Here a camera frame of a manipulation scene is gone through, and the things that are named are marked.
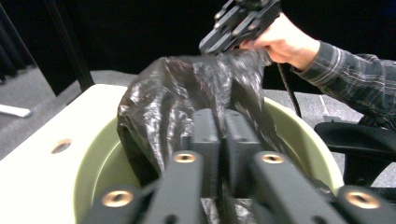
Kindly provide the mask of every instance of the plaid shirt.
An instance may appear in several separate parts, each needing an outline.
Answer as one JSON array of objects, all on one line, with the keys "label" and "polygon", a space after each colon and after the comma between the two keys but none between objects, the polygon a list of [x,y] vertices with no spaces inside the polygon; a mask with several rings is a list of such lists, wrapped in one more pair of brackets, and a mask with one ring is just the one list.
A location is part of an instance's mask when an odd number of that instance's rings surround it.
[{"label": "plaid shirt", "polygon": [[396,131],[396,62],[353,55],[321,42],[317,57],[295,74],[382,127]]}]

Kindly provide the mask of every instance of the person's hand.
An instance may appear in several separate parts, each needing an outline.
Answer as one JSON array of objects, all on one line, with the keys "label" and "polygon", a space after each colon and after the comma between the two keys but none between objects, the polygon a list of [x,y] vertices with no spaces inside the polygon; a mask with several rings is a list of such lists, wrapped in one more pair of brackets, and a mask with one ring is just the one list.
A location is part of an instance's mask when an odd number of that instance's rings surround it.
[{"label": "person's hand", "polygon": [[276,63],[290,63],[304,71],[318,54],[320,43],[297,28],[283,13],[256,40],[241,49],[265,48]]}]

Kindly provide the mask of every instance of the black cable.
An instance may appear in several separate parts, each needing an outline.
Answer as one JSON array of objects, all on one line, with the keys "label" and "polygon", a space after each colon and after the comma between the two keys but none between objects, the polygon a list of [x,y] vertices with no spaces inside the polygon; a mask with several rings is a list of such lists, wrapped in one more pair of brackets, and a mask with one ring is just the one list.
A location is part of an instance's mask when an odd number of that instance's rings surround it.
[{"label": "black cable", "polygon": [[283,68],[281,63],[277,63],[277,69],[279,70],[280,77],[282,77],[283,85],[285,85],[286,91],[288,92],[291,102],[293,103],[296,114],[298,117],[301,118],[302,116],[301,116],[300,106],[297,102],[297,98],[294,94],[294,91],[290,88],[289,83],[286,80],[285,69]]}]

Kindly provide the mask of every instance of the robotic arm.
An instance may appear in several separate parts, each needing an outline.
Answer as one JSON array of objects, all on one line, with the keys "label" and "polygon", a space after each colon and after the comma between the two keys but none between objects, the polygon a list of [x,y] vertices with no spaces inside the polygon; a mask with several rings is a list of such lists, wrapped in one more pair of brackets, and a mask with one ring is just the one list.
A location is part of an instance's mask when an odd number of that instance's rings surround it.
[{"label": "robotic arm", "polygon": [[280,0],[230,0],[215,16],[214,29],[201,41],[202,54],[220,54],[255,39],[281,12]]},{"label": "robotic arm", "polygon": [[[239,112],[226,111],[224,141],[210,109],[195,111],[193,120],[193,135],[160,179],[142,189],[112,186],[82,223],[234,224],[240,223],[237,199],[250,199],[258,224],[395,223],[394,207],[370,190],[343,186],[335,196],[286,155],[262,146]],[[214,201],[219,220],[206,214],[202,198]]]}]

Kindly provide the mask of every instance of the black plastic bag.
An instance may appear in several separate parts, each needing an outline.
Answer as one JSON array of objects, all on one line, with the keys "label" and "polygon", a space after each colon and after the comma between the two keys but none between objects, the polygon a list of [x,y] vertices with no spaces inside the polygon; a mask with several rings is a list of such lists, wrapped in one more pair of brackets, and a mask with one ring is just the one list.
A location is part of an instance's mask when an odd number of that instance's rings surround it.
[{"label": "black plastic bag", "polygon": [[217,57],[161,58],[145,69],[118,111],[120,140],[141,186],[164,173],[174,151],[185,149],[192,114],[203,108],[212,109],[219,136],[230,108],[245,115],[265,150],[287,153],[264,106],[263,67],[269,64],[264,50],[234,50]]}]

